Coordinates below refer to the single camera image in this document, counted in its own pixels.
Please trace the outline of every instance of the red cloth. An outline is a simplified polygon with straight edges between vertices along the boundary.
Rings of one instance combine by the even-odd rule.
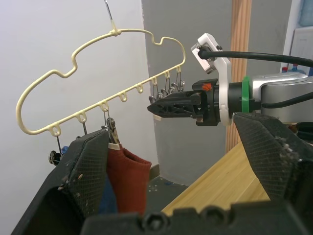
[[[107,174],[116,196],[118,212],[143,214],[151,162],[120,147],[120,150],[109,149],[107,160]]]

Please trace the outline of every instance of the black cable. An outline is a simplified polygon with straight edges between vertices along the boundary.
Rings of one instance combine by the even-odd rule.
[[[307,67],[313,67],[313,60],[305,59],[301,57],[289,56],[289,55],[276,55],[257,52],[241,52],[241,51],[206,51],[201,49],[198,52],[198,56],[207,60],[209,58],[228,57],[228,58],[244,58],[252,60],[267,60],[276,61],[289,64],[298,64]]]
[[[266,109],[277,109],[277,108],[284,108],[293,104],[297,104],[297,103],[301,103],[307,100],[313,99],[313,92],[307,93],[307,94],[303,94],[301,96],[292,98],[292,99],[288,99],[282,102],[278,102],[278,103],[263,103],[262,107],[266,108]]]

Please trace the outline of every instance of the plastic hanger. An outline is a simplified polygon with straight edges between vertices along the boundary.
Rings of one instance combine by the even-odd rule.
[[[38,78],[35,82],[33,82],[30,86],[28,86],[26,88],[26,90],[22,93],[17,105],[16,105],[16,119],[17,119],[17,122],[18,122],[18,125],[20,127],[20,129],[22,131],[24,131],[26,134],[29,134],[29,135],[37,135],[37,134],[40,134],[44,131],[49,131],[51,133],[51,135],[55,136],[55,137],[58,137],[60,136],[61,134],[61,128],[60,128],[60,124],[61,123],[64,123],[68,120],[71,120],[72,118],[77,118],[78,121],[80,123],[82,123],[83,125],[85,124],[85,122],[87,121],[87,116],[86,116],[86,112],[91,110],[91,109],[94,109],[95,107],[100,107],[101,110],[103,112],[107,112],[109,110],[109,106],[108,106],[108,101],[116,98],[116,97],[119,97],[121,99],[122,102],[126,102],[127,101],[127,95],[126,93],[133,90],[133,89],[137,89],[137,91],[141,94],[143,92],[143,84],[145,83],[148,83],[149,81],[151,81],[153,83],[153,85],[156,85],[157,84],[157,78],[164,75],[166,79],[169,79],[170,77],[170,71],[172,70],[176,70],[177,73],[181,72],[181,65],[183,65],[185,63],[185,60],[186,60],[186,53],[185,53],[185,49],[183,47],[183,45],[180,43],[180,41],[178,41],[177,39],[175,38],[170,38],[170,37],[162,37],[161,38],[161,41],[159,43],[156,43],[155,42],[155,39],[154,39],[154,35],[153,33],[147,31],[147,30],[144,30],[144,29],[116,29],[116,26],[114,24],[114,21],[112,19],[112,15],[111,15],[111,12],[110,12],[110,9],[109,9],[109,6],[108,6],[108,3],[107,1],[105,0],[105,4],[106,4],[106,7],[107,7],[107,10],[108,10],[108,13],[109,13],[109,17],[110,17],[110,20],[111,20],[111,23],[112,23],[112,27],[113,27],[113,30],[111,30],[109,33],[107,34],[104,34],[100,37],[97,37],[97,38],[94,38],[92,40],[90,40],[89,42],[81,45],[80,47],[78,47],[72,54],[72,63],[73,63],[73,68],[68,71],[67,73],[61,73],[60,71],[58,70],[50,70],[48,71],[47,73],[45,73],[43,76],[41,76],[40,78]],[[122,33],[126,33],[126,32],[140,32],[140,33],[146,33],[146,34],[149,34],[151,36],[151,40],[152,40],[152,43],[156,46],[161,46],[163,44],[163,41],[164,40],[170,40],[170,41],[174,41],[176,42],[177,44],[179,44],[180,48],[181,48],[181,51],[182,51],[182,54],[183,54],[183,60],[181,63],[163,71],[163,72],[160,72],[158,73],[157,75],[154,75],[152,77],[149,77],[148,79],[142,81],[142,82],[139,82],[123,91],[120,91],[108,98],[105,98],[93,105],[90,105],[89,107],[86,107],[72,115],[69,115],[68,117],[65,117],[61,120],[58,120],[50,125],[47,125],[46,127],[43,127],[39,130],[36,130],[36,131],[32,131],[32,130],[29,130],[25,127],[23,121],[22,121],[22,106],[23,106],[23,103],[26,99],[26,97],[29,95],[29,93],[36,87],[38,86],[40,83],[42,83],[43,81],[45,81],[48,77],[50,77],[51,75],[53,74],[56,74],[58,75],[59,77],[61,78],[68,78],[70,77],[71,75],[73,75],[76,71],[77,71],[77,62],[76,62],[76,56],[79,52],[81,52],[83,49],[85,49],[86,47],[90,46],[91,44],[94,44],[100,40],[103,40],[105,38],[108,38],[108,37],[117,37],[118,35],[122,34]]]

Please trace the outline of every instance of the floor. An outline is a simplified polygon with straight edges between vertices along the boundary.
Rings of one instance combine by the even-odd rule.
[[[152,179],[147,188],[146,212],[160,212],[186,188],[160,176]]]

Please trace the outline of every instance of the wooden table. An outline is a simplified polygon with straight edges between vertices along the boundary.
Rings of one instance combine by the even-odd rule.
[[[173,209],[186,207],[194,207],[200,212],[209,205],[229,209],[230,204],[236,202],[264,200],[269,200],[268,195],[253,173],[242,143],[239,143],[163,212],[171,215]]]

